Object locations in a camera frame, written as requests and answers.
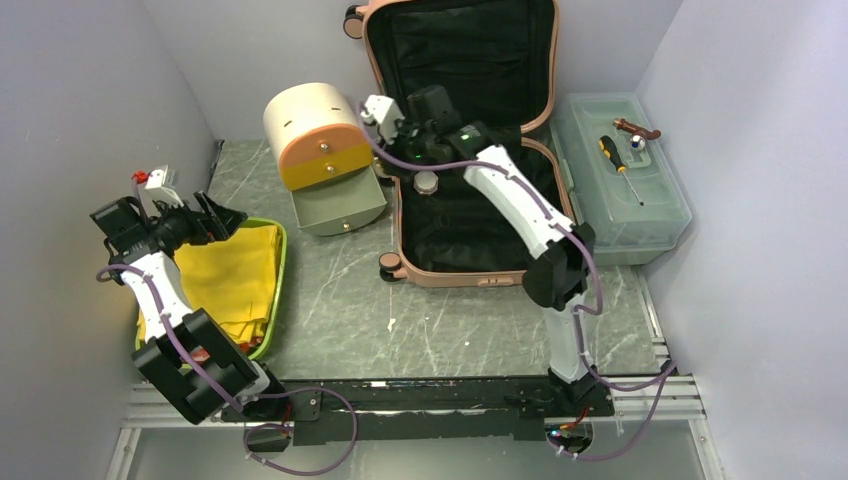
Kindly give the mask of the octagonal lid cosmetic jar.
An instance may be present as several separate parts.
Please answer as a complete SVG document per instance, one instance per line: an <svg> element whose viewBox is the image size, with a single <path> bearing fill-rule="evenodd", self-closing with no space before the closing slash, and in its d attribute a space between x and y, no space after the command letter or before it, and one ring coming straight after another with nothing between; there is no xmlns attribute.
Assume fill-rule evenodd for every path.
<svg viewBox="0 0 848 480"><path fill-rule="evenodd" d="M413 188L420 195L432 195L437 192L439 178L435 172L419 171L413 176Z"/></svg>

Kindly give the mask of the yellow trousers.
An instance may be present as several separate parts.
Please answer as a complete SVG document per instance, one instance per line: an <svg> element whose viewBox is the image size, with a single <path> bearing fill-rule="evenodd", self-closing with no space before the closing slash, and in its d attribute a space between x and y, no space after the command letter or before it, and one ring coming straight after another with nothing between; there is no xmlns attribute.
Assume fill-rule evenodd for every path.
<svg viewBox="0 0 848 480"><path fill-rule="evenodd" d="M230 239L177 250L189 304L203 308L236 343L265 337L276 299L283 233L273 224L241 227Z"/></svg>

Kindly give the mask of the cream cylindrical drawer cabinet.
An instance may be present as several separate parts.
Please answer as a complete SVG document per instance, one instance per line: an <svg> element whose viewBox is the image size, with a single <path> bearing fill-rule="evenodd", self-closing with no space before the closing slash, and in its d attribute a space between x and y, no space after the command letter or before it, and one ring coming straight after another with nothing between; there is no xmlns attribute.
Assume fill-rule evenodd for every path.
<svg viewBox="0 0 848 480"><path fill-rule="evenodd" d="M336 87L312 82L281 91L268 102L263 126L302 231L340 235L383 214L387 199L372 150Z"/></svg>

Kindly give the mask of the pink hard-shell suitcase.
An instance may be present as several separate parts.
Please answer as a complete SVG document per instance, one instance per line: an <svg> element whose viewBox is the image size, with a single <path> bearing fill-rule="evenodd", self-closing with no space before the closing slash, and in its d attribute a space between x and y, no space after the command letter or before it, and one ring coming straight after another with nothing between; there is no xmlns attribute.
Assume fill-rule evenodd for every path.
<svg viewBox="0 0 848 480"><path fill-rule="evenodd" d="M408 118L474 121L505 146L541 196L573 211L557 157L533 132L554 106L558 6L553 1L370 1L348 7L345 34L365 43L379 91ZM387 282L423 287L517 285L530 261L508 221L459 171L426 187L394 166L399 248L379 259Z"/></svg>

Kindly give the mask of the red white patterned cloth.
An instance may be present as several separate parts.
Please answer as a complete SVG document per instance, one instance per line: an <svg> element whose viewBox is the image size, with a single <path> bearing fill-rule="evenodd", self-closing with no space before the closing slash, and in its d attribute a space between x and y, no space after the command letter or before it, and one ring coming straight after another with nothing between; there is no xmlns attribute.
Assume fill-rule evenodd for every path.
<svg viewBox="0 0 848 480"><path fill-rule="evenodd" d="M254 358L263 340L263 337L254 337L249 342L238 343L237 346L248 358ZM191 353L191 358L195 362L202 363L210 358L210 354L203 348L197 348Z"/></svg>

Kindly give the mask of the green plastic tray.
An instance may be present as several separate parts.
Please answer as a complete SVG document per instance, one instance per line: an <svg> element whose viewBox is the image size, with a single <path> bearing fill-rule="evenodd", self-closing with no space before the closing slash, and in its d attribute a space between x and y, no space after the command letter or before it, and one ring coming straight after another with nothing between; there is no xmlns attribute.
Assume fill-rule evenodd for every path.
<svg viewBox="0 0 848 480"><path fill-rule="evenodd" d="M136 346L167 337L163 312L176 330L186 315L202 309L250 360L260 359L276 324L286 249L280 224L252 217L227 240L184 245L172 257L141 256L132 266L153 281L163 307L142 277L121 274L139 303Z"/></svg>

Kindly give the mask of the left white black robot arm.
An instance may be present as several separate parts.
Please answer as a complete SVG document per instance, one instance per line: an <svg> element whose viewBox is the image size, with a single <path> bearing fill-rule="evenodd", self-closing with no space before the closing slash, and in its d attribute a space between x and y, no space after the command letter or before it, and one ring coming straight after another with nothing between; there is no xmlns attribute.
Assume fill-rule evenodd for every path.
<svg viewBox="0 0 848 480"><path fill-rule="evenodd" d="M198 209L181 199L158 200L147 216L139 199L125 196L91 213L105 236L106 267L96 278L128 286L145 320L146 339L132 354L136 369L188 422L197 425L226 406L248 407L264 420L279 417L286 390L251 360L203 308L191 307L174 261L184 245L231 238L247 215L194 195Z"/></svg>

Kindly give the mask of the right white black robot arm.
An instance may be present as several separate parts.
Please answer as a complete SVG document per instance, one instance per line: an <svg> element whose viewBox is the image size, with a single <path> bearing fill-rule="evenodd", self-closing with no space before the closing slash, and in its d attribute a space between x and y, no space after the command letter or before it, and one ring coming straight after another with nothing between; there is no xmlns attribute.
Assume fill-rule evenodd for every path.
<svg viewBox="0 0 848 480"><path fill-rule="evenodd" d="M547 328L552 404L564 415L578 413L600 387L583 331L585 315L603 309L593 228L545 198L512 159L501 130L463 117L444 87L416 92L409 106L404 113L383 95L361 105L362 121L378 135L376 152L415 174L456 171L517 233L529 255L522 287Z"/></svg>

